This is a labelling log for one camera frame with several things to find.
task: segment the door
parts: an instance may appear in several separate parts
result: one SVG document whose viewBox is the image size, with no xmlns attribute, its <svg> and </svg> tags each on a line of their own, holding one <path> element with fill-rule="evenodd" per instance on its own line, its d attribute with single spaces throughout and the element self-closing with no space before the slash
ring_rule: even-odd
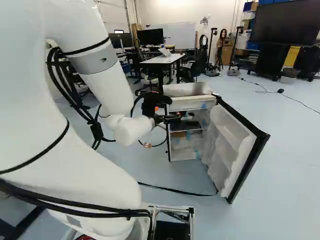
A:
<svg viewBox="0 0 320 240">
<path fill-rule="evenodd" d="M 221 98 L 210 111 L 202 162 L 219 190 L 232 204 L 270 135 L 261 131 Z"/>
</svg>

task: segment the whiteboard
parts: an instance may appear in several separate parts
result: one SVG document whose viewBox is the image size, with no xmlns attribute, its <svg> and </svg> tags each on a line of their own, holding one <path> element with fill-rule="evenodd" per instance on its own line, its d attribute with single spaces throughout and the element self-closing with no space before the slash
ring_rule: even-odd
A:
<svg viewBox="0 0 320 240">
<path fill-rule="evenodd" d="M 194 49 L 196 22 L 175 22 L 168 24 L 145 25 L 148 29 L 163 29 L 166 45 L 175 45 L 175 49 Z"/>
</svg>

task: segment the light stand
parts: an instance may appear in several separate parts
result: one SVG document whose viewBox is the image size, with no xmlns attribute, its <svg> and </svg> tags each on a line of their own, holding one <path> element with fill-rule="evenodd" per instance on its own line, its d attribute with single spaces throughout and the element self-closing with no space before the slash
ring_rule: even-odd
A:
<svg viewBox="0 0 320 240">
<path fill-rule="evenodd" d="M 210 59 L 210 53 L 211 53 L 211 45 L 212 45 L 212 37 L 213 35 L 217 35 L 218 34 L 218 28 L 216 27 L 212 27 L 211 28 L 211 37 L 210 37 L 210 46 L 209 46 L 209 54 L 208 54 L 208 58 L 207 58 L 207 61 L 206 61 L 206 65 L 208 66 L 209 65 L 209 59 Z"/>
<path fill-rule="evenodd" d="M 231 67 L 234 67 L 234 56 L 235 56 L 235 49 L 236 49 L 236 45 L 237 45 L 238 35 L 239 34 L 243 34 L 243 33 L 244 33 L 244 27 L 243 26 L 237 26 L 236 27 L 236 34 L 235 34 L 234 44 L 233 44 L 233 47 L 232 47 L 232 53 L 231 53 L 231 56 L 230 56 L 229 70 L 227 72 L 227 74 L 229 76 L 237 77 L 240 74 L 239 69 L 231 69 Z"/>
</svg>

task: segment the large tv screen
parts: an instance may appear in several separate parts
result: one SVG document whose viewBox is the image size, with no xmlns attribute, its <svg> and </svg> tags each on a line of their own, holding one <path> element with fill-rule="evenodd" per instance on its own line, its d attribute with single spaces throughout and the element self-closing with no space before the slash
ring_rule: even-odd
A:
<svg viewBox="0 0 320 240">
<path fill-rule="evenodd" d="M 320 30 L 320 0 L 260 5 L 250 41 L 312 46 Z"/>
</svg>

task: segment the white wall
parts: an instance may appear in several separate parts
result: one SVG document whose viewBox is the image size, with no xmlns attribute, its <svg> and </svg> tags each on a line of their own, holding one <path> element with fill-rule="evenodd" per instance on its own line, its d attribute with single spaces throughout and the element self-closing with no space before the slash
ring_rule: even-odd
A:
<svg viewBox="0 0 320 240">
<path fill-rule="evenodd" d="M 142 23 L 168 24 L 180 22 L 196 22 L 198 36 L 202 34 L 203 25 L 200 20 L 211 15 L 208 27 L 225 28 L 228 33 L 237 15 L 236 26 L 241 22 L 242 11 L 246 0 L 136 0 Z M 212 41 L 211 59 L 214 59 L 218 36 Z"/>
<path fill-rule="evenodd" d="M 115 29 L 129 32 L 124 0 L 95 0 L 95 2 L 109 33 L 114 33 Z"/>
</svg>

